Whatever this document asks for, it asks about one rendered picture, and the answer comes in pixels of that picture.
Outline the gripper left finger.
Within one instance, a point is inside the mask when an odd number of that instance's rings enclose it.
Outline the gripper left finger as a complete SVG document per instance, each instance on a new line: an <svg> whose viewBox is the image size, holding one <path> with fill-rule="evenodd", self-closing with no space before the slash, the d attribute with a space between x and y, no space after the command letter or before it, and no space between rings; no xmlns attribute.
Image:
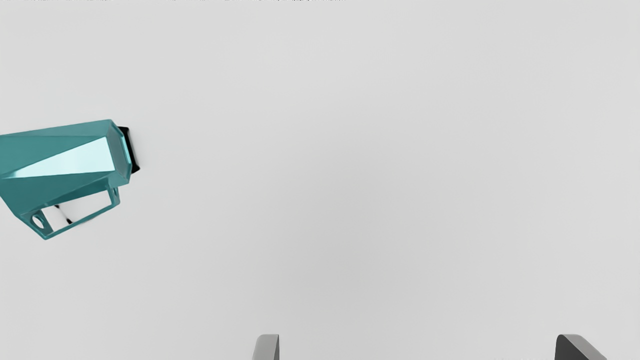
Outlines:
<svg viewBox="0 0 640 360"><path fill-rule="evenodd" d="M279 340L277 333L259 335L254 345L252 360L280 360Z"/></svg>

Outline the teal faceted mug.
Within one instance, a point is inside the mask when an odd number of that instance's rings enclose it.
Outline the teal faceted mug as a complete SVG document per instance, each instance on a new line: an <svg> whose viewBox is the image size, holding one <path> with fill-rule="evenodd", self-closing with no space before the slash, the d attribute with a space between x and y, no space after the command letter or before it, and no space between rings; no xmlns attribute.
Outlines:
<svg viewBox="0 0 640 360"><path fill-rule="evenodd" d="M130 128L110 119L0 135L0 199L44 240L117 207L120 187L139 170ZM46 208L102 192L109 205L63 228L46 219Z"/></svg>

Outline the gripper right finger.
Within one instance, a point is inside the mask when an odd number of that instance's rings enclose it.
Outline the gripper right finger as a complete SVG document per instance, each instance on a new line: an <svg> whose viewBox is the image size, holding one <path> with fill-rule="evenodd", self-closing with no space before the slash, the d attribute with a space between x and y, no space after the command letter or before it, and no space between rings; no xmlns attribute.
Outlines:
<svg viewBox="0 0 640 360"><path fill-rule="evenodd" d="M567 333L558 335L554 360L608 360L599 350L581 335Z"/></svg>

